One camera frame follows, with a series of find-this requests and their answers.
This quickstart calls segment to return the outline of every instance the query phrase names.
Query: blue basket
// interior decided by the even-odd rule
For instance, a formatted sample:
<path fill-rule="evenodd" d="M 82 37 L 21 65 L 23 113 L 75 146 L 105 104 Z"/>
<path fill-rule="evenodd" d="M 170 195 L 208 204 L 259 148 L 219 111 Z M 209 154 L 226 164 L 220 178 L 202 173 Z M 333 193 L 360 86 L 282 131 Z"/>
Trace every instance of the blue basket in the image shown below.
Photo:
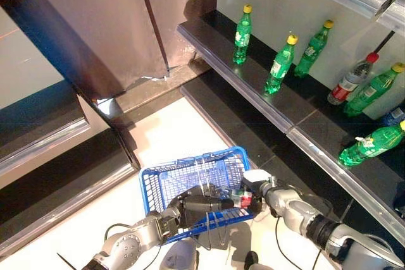
<path fill-rule="evenodd" d="M 197 157 L 179 159 L 159 164 L 140 171 L 140 186 L 144 199 L 145 212 L 162 212 L 177 195 L 205 184 L 216 187 L 239 189 L 244 171 L 249 170 L 246 151 L 241 147 L 232 147 L 218 152 L 205 153 Z M 226 226 L 251 219 L 254 215 L 245 209 L 233 208 L 211 212 L 209 229 Z M 168 239 L 168 243 L 207 231 L 207 219 L 204 218 L 192 228 L 184 229 Z"/>

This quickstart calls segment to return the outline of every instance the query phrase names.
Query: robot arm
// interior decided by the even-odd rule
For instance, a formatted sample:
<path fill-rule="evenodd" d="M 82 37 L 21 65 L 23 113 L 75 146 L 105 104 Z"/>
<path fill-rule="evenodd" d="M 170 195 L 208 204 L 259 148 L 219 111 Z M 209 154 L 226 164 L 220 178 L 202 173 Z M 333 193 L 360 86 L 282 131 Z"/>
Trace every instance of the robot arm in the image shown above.
<path fill-rule="evenodd" d="M 128 269 L 142 253 L 176 235 L 178 228 L 189 228 L 206 212 L 234 207 L 229 199 L 212 197 L 215 190 L 212 185 L 191 188 L 175 197 L 162 213 L 150 212 L 127 231 L 109 237 L 82 270 Z"/>
<path fill-rule="evenodd" d="M 326 218 L 264 170 L 246 171 L 242 182 L 265 198 L 274 216 L 283 217 L 292 231 L 322 248 L 345 270 L 403 269 L 403 262 L 387 248 L 358 231 Z"/>
<path fill-rule="evenodd" d="M 109 237 L 83 270 L 128 269 L 142 253 L 177 234 L 179 217 L 178 210 L 172 208 L 149 214 L 127 231 Z"/>

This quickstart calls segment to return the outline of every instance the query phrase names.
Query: white floor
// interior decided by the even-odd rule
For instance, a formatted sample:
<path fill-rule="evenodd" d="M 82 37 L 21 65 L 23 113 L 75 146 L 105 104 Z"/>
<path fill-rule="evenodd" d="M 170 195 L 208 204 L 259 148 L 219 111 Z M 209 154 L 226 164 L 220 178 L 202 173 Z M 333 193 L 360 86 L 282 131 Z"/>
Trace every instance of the white floor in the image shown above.
<path fill-rule="evenodd" d="M 180 99 L 138 122 L 132 130 L 137 142 L 135 151 L 142 167 L 172 161 L 205 152 L 226 149 L 227 145 L 185 100 Z M 81 269 L 103 245 L 105 229 L 113 223 L 133 224 L 145 216 L 138 175 L 121 183 L 108 193 L 38 237 L 0 263 L 0 270 L 69 270 L 57 255 L 60 253 L 74 267 Z M 229 240 L 224 250 L 199 248 L 199 269 L 243 269 L 246 252 L 254 250 L 263 264 L 274 269 L 296 269 L 281 255 L 275 241 L 276 220 L 268 210 L 256 219 L 229 226 L 226 231 L 211 232 L 213 243 L 218 233 L 226 232 Z M 279 242 L 284 253 L 302 269 L 312 269 L 317 248 L 307 239 L 291 232 L 281 220 Z M 159 269 L 170 245 L 163 246 L 155 263 L 148 269 Z M 157 248 L 143 254 L 131 268 L 143 269 L 155 256 Z M 315 269 L 333 269 L 321 256 Z"/>

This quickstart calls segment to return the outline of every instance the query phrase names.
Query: green bottle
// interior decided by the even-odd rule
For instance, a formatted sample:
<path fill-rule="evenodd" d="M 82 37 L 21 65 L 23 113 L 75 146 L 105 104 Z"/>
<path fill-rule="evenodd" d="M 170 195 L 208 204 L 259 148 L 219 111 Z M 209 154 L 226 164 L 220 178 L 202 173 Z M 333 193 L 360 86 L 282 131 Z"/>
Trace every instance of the green bottle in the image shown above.
<path fill-rule="evenodd" d="M 405 120 L 396 126 L 379 128 L 350 148 L 344 149 L 339 155 L 339 161 L 346 166 L 357 166 L 367 158 L 396 147 L 404 136 Z"/>
<path fill-rule="evenodd" d="M 247 4 L 243 7 L 243 16 L 236 26 L 234 63 L 241 64 L 246 60 L 246 50 L 249 45 L 249 39 L 252 32 L 251 21 L 252 6 Z"/>
<path fill-rule="evenodd" d="M 328 42 L 329 30 L 333 27 L 333 21 L 327 20 L 323 24 L 323 28 L 309 41 L 308 47 L 305 49 L 299 64 L 294 69 L 294 76 L 305 77 L 314 62 L 318 59 L 323 48 Z"/>
<path fill-rule="evenodd" d="M 283 49 L 277 53 L 265 84 L 265 92 L 274 94 L 280 90 L 284 76 L 287 74 L 292 60 L 294 59 L 294 46 L 297 41 L 298 36 L 294 34 L 289 35 L 287 43 Z"/>
<path fill-rule="evenodd" d="M 349 117 L 361 114 L 361 112 L 388 91 L 398 74 L 405 70 L 405 64 L 396 63 L 389 71 L 374 77 L 371 82 L 358 92 L 357 96 L 349 101 L 344 107 L 344 112 Z"/>

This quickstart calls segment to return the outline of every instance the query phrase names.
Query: soda bottle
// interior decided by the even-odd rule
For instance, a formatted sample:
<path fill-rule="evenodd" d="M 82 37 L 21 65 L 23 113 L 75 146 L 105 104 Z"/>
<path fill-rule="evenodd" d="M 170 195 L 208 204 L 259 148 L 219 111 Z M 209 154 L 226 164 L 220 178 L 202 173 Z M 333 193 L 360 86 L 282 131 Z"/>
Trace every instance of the soda bottle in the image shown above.
<path fill-rule="evenodd" d="M 367 158 L 396 147 L 404 136 L 405 120 L 395 126 L 379 128 L 350 148 L 344 149 L 339 155 L 339 161 L 346 166 L 357 166 Z"/>
<path fill-rule="evenodd" d="M 365 86 L 357 96 L 349 101 L 344 107 L 344 112 L 348 116 L 359 115 L 363 109 L 378 99 L 388 91 L 398 74 L 405 70 L 405 64 L 396 63 L 389 71 L 374 77 L 371 82 Z"/>
<path fill-rule="evenodd" d="M 287 43 L 283 49 L 277 53 L 271 67 L 269 77 L 266 81 L 265 92 L 274 94 L 280 90 L 285 74 L 287 74 L 292 60 L 294 59 L 294 46 L 298 41 L 298 36 L 291 34 L 287 38 Z"/>
<path fill-rule="evenodd" d="M 329 30 L 333 27 L 333 21 L 327 20 L 324 22 L 322 29 L 311 38 L 308 47 L 305 49 L 299 64 L 294 69 L 294 75 L 297 77 L 305 77 L 309 69 L 312 67 L 323 48 L 328 42 Z"/>
<path fill-rule="evenodd" d="M 246 50 L 252 32 L 251 21 L 252 6 L 247 4 L 243 7 L 243 16 L 236 26 L 234 63 L 241 64 L 246 60 Z"/>
<path fill-rule="evenodd" d="M 402 120 L 405 120 L 405 99 L 382 118 L 386 126 L 396 125 Z"/>
<path fill-rule="evenodd" d="M 356 63 L 353 69 L 344 75 L 336 87 L 329 93 L 328 102 L 334 105 L 341 104 L 347 96 L 361 83 L 363 83 L 373 67 L 373 63 L 378 60 L 377 53 L 369 53 L 365 60 Z"/>

